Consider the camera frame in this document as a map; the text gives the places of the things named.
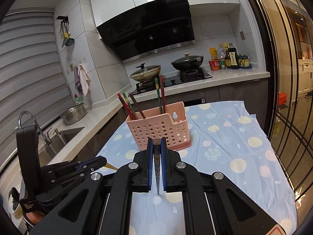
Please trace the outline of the dark brown chopstick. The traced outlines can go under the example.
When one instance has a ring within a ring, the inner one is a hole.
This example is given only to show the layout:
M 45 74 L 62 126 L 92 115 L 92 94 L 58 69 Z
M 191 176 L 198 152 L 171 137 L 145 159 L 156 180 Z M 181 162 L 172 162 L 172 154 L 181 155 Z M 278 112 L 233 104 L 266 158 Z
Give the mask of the dark brown chopstick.
M 156 192 L 160 192 L 161 140 L 153 140 L 154 170 L 156 175 Z

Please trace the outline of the gold flower spoon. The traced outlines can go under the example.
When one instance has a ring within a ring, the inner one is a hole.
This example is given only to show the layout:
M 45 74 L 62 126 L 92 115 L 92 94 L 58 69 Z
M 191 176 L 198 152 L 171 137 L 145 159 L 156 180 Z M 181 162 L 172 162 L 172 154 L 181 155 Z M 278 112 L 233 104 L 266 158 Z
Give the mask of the gold flower spoon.
M 112 170 L 118 170 L 118 168 L 114 167 L 113 165 L 111 165 L 109 163 L 106 163 L 105 167 L 108 169 L 112 169 Z

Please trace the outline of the bright red chopstick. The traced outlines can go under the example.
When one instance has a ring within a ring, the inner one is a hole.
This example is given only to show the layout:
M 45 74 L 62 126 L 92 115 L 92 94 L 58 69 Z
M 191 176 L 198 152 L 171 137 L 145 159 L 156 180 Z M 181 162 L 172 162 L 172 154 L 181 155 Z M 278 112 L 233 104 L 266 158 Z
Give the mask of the bright red chopstick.
M 120 102 L 122 103 L 122 105 L 125 107 L 125 109 L 127 110 L 129 117 L 131 120 L 137 120 L 137 118 L 135 117 L 135 115 L 133 114 L 133 112 L 131 111 L 130 107 L 128 106 L 128 104 L 125 102 L 125 100 L 123 99 L 123 97 L 121 96 L 120 93 L 117 94 L 118 99 L 120 100 Z

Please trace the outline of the green chopstick gold band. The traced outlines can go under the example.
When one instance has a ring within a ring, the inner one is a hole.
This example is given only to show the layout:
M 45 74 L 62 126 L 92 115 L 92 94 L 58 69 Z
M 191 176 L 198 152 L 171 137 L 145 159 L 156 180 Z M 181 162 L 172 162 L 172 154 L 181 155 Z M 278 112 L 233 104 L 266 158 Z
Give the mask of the green chopstick gold band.
M 137 114 L 136 114 L 136 112 L 134 111 L 134 109 L 133 109 L 133 107 L 132 107 L 132 105 L 131 105 L 131 103 L 130 103 L 128 97 L 126 96 L 125 93 L 122 93 L 122 95 L 123 95 L 123 97 L 124 97 L 125 102 L 127 103 L 128 107 L 129 107 L 130 111 L 132 112 L 132 116 L 134 117 L 135 120 L 137 120 L 137 119 L 138 119 Z

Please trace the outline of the dark red chopstick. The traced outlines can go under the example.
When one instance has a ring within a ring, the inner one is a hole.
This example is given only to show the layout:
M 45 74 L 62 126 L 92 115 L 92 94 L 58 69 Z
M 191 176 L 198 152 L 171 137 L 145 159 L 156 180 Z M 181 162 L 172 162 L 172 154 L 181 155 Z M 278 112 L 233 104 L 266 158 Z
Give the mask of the dark red chopstick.
M 139 113 L 141 114 L 142 118 L 145 119 L 146 116 L 145 114 L 143 113 L 142 109 L 139 107 L 139 104 L 138 102 L 136 101 L 136 99 L 134 98 L 133 94 L 130 92 L 128 94 L 128 96 L 131 98 L 131 100 L 133 101 L 133 104 L 135 105 L 135 107 L 138 109 Z

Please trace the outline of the chrome kitchen faucet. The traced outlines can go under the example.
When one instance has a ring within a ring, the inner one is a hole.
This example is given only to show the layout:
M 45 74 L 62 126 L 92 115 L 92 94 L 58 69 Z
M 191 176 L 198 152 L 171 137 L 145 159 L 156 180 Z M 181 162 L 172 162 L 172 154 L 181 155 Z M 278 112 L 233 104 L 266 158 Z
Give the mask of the chrome kitchen faucet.
M 24 111 L 22 111 L 19 114 L 19 117 L 18 117 L 18 120 L 17 120 L 17 128 L 18 129 L 22 128 L 22 118 L 25 115 L 27 115 L 27 116 L 29 116 L 31 118 L 31 120 L 33 122 L 32 125 L 35 125 L 36 132 L 39 133 L 42 136 L 42 138 L 46 142 L 46 144 L 47 145 L 51 145 L 52 140 L 51 140 L 51 138 L 49 136 L 49 132 L 46 132 L 46 133 L 43 132 L 42 128 L 39 126 L 38 121 L 36 120 L 36 118 L 34 117 L 34 115 L 31 112 L 29 112 L 27 110 L 24 110 Z

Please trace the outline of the stainless steel pot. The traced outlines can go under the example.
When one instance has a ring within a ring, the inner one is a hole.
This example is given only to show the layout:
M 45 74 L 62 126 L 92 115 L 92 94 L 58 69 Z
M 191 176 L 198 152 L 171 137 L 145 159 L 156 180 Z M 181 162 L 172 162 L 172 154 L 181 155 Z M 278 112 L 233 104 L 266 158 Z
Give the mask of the stainless steel pot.
M 84 118 L 86 115 L 86 109 L 81 103 L 79 105 L 74 105 L 73 107 L 67 108 L 63 111 L 60 116 L 63 119 L 64 123 L 67 125 L 72 125 L 77 123 L 79 120 Z

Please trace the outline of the beige wok with lid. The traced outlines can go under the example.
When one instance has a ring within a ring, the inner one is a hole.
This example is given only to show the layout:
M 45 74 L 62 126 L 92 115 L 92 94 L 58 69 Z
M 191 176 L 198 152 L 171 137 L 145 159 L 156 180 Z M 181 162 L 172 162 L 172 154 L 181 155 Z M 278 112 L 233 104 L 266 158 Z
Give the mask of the beige wok with lid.
M 136 67 L 137 71 L 130 75 L 130 79 L 137 82 L 145 82 L 156 78 L 161 72 L 161 65 L 145 66 L 145 63 Z

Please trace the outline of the black gas stove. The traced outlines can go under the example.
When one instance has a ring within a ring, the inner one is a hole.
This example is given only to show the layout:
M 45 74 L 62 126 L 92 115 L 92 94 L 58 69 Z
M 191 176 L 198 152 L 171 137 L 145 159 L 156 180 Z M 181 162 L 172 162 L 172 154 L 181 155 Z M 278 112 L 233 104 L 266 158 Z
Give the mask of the black gas stove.
M 198 80 L 211 79 L 212 76 L 207 72 L 203 71 L 201 67 L 196 70 L 189 70 L 187 72 L 180 72 L 179 75 L 171 77 L 163 77 L 164 87 L 170 87 L 173 85 L 194 82 Z M 144 92 L 155 91 L 156 83 L 155 79 L 150 79 L 143 83 L 136 83 L 136 89 L 132 92 L 133 95 L 141 94 Z

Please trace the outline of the white hanging towel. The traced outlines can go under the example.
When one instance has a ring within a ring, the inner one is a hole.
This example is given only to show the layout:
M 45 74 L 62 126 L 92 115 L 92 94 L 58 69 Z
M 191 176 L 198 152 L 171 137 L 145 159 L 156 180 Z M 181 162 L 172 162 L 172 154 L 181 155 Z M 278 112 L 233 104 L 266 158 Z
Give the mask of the white hanging towel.
M 80 78 L 83 96 L 86 97 L 90 93 L 91 79 L 82 63 L 80 63 L 78 66 L 78 75 Z

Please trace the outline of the red instant noodle cup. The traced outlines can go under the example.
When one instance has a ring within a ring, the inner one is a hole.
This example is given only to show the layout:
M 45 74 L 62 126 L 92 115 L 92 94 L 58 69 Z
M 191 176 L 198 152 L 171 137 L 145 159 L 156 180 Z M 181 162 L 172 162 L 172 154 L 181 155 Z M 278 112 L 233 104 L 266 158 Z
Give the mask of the red instant noodle cup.
M 210 65 L 210 68 L 211 68 L 212 71 L 218 71 L 218 70 L 221 69 L 219 60 L 209 61 L 209 65 Z

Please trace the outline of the brown sauce bottle yellow cap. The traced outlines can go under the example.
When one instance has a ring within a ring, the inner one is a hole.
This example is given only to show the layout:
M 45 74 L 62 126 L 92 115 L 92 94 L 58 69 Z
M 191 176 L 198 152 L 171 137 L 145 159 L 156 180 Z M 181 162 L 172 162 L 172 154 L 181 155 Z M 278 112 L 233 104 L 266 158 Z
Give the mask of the brown sauce bottle yellow cap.
M 228 52 L 228 44 L 225 42 L 224 43 L 224 49 L 225 49 L 225 63 L 226 63 L 226 67 L 228 69 L 231 68 L 231 59 L 230 59 L 230 55 L 229 55 L 229 52 Z

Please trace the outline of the teal condiment jar set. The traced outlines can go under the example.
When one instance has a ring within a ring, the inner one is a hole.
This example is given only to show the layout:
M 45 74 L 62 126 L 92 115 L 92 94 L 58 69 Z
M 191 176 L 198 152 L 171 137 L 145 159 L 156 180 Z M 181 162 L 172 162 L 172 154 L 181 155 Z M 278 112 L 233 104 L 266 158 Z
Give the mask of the teal condiment jar set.
M 249 57 L 245 54 L 238 54 L 239 67 L 241 69 L 251 69 Z

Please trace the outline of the dark soy sauce bottle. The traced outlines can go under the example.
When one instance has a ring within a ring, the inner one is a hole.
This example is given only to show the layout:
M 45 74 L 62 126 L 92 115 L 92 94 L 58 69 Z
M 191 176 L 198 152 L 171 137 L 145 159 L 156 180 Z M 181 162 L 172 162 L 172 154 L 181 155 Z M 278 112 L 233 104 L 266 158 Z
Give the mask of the dark soy sauce bottle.
M 228 52 L 231 60 L 231 68 L 237 70 L 240 68 L 238 62 L 237 49 L 233 46 L 232 43 L 229 43 Z

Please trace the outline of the black range hood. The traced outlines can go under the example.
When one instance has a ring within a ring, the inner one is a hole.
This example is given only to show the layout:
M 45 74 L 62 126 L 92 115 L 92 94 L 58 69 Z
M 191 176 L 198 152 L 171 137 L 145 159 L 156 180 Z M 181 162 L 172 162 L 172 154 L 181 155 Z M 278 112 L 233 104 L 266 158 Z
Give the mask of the black range hood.
M 195 43 L 187 0 L 155 0 L 97 26 L 102 41 L 124 63 Z

